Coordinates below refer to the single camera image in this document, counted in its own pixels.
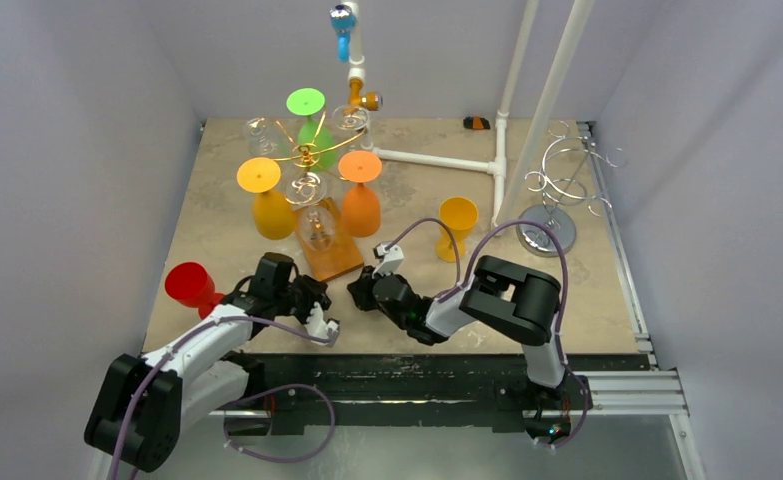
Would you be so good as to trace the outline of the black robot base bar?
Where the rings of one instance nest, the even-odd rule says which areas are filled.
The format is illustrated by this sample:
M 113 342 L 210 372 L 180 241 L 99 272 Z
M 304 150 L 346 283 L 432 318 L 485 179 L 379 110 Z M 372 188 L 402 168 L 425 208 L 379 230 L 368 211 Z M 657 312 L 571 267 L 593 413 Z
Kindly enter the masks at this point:
M 520 354 L 262 354 L 229 353 L 250 375 L 246 401 L 226 409 L 239 434 L 298 435 L 335 411 L 339 426 L 484 427 L 558 441 L 593 405 L 584 376 L 553 388 L 527 377 Z

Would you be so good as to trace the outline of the green plastic goblet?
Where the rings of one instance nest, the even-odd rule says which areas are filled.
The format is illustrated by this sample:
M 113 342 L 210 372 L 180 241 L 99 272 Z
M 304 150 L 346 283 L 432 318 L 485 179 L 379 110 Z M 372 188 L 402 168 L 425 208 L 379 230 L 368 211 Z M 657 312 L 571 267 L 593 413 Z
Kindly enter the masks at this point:
M 315 172 L 326 171 L 336 162 L 336 153 L 331 150 L 334 145 L 332 133 L 326 124 L 318 128 L 325 104 L 325 95 L 320 90 L 309 87 L 293 91 L 286 100 L 286 107 L 292 114 L 305 118 L 297 142 L 300 145 L 312 143 L 312 152 L 327 150 L 326 153 L 316 155 L 318 161 L 311 167 Z

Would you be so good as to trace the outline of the small clear glass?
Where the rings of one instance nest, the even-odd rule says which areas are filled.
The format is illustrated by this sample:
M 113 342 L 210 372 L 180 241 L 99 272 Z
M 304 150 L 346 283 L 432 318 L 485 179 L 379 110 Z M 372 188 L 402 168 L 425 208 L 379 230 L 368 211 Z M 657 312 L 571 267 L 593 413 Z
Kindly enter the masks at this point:
M 274 120 L 253 118 L 243 125 L 250 157 L 285 158 L 290 153 L 290 143 Z

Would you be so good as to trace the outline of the yellow plastic goblet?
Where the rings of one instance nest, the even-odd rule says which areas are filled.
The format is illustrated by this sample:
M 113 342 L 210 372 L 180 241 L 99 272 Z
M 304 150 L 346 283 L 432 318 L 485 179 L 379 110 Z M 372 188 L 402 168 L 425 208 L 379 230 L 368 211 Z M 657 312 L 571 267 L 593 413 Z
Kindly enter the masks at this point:
M 435 246 L 435 252 L 439 259 L 448 263 L 458 259 L 450 238 L 456 242 L 458 253 L 464 254 L 464 240 L 473 230 L 478 218 L 479 212 L 476 204 L 466 197 L 451 197 L 442 202 L 439 207 L 438 219 L 449 228 L 451 235 L 442 227 L 439 228 L 440 238 Z

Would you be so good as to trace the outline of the yellow-orange plastic goblet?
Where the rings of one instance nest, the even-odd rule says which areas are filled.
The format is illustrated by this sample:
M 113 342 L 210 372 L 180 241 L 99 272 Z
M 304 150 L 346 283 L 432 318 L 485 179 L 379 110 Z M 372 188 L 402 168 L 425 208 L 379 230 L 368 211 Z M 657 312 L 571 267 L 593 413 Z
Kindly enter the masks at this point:
M 281 178 L 279 165 L 267 157 L 245 161 L 237 170 L 236 180 L 245 191 L 255 195 L 252 217 L 258 233 L 270 240 L 282 240 L 295 228 L 295 217 L 284 194 L 277 190 Z

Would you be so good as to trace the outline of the red plastic goblet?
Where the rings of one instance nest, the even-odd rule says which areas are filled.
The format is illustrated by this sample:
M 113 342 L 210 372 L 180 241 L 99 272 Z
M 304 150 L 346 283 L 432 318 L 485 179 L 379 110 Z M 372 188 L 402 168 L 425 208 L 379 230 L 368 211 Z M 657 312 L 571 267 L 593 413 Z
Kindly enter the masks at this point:
M 194 309 L 201 319 L 210 315 L 225 296 L 216 290 L 208 271 L 196 262 L 173 267 L 165 277 L 164 289 L 171 299 Z

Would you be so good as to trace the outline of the chrome spiral glass rack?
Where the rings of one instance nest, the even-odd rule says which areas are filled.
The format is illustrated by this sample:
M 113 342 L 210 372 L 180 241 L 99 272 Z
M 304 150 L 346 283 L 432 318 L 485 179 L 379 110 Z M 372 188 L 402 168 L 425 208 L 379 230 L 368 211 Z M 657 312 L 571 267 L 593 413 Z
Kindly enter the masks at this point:
M 612 203 L 608 189 L 602 185 L 590 188 L 580 180 L 579 175 L 584 168 L 594 169 L 598 166 L 608 166 L 620 169 L 627 165 L 626 160 L 612 160 L 607 153 L 598 151 L 594 136 L 593 122 L 580 122 L 577 132 L 573 134 L 565 121 L 560 121 L 561 130 L 548 133 L 553 141 L 544 150 L 540 166 L 529 171 L 524 178 L 534 184 L 527 190 L 538 194 L 538 203 L 526 208 L 520 218 L 530 221 L 516 227 L 518 239 L 530 253 L 541 257 L 555 257 L 558 242 L 567 252 L 576 243 L 578 229 L 574 219 L 567 210 L 571 207 L 585 206 L 589 213 L 601 217 L 612 211 Z M 547 168 L 559 160 L 567 160 L 571 155 L 581 157 L 572 167 L 568 175 L 552 175 Z

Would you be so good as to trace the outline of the clear wine glass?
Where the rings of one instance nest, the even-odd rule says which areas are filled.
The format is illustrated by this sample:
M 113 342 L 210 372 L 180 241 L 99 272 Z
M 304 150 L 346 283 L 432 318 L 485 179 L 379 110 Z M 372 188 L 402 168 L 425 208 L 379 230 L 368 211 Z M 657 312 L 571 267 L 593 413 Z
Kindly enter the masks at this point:
M 285 184 L 285 198 L 296 214 L 296 231 L 312 251 L 329 249 L 334 242 L 335 221 L 323 200 L 327 184 L 316 173 L 302 170 Z
M 357 105 L 342 105 L 337 107 L 329 120 L 333 133 L 351 137 L 369 127 L 369 111 Z

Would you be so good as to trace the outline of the orange plastic goblet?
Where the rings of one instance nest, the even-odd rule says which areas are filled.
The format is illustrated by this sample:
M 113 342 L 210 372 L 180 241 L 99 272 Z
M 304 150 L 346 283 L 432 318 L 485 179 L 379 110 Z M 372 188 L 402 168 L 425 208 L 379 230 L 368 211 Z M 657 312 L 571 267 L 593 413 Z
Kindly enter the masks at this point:
M 343 225 L 353 237 L 372 236 L 381 225 L 381 206 L 368 183 L 381 174 L 381 160 L 372 152 L 357 150 L 343 155 L 338 167 L 341 176 L 354 183 L 343 197 Z

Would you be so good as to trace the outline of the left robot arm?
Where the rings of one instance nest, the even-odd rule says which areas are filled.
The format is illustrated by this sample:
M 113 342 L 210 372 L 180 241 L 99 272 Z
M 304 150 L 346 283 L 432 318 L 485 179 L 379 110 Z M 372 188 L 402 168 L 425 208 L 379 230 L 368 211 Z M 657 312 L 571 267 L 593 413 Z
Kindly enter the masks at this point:
M 242 365 L 236 348 L 266 327 L 331 347 L 341 326 L 327 316 L 327 285 L 300 273 L 284 254 L 264 254 L 253 274 L 227 294 L 216 292 L 195 262 L 174 267 L 165 279 L 169 297 L 199 313 L 200 322 L 164 347 L 122 354 L 109 365 L 87 421 L 87 445 L 111 458 L 107 478 L 128 464 L 153 472 L 173 452 L 180 434 L 220 408 L 259 406 L 276 412 L 277 397 L 299 384 L 269 388 L 260 363 Z

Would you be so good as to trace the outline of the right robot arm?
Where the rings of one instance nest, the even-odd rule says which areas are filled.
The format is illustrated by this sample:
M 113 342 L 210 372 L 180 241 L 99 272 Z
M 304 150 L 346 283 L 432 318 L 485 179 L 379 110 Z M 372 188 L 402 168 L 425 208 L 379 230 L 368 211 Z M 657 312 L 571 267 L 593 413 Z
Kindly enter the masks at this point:
M 561 284 L 547 273 L 484 255 L 471 283 L 443 302 L 416 294 L 402 275 L 377 274 L 372 266 L 364 267 L 347 290 L 357 309 L 380 311 L 424 345 L 443 343 L 480 322 L 522 346 L 528 392 L 536 404 L 551 407 L 567 394 L 566 367 L 554 339 Z

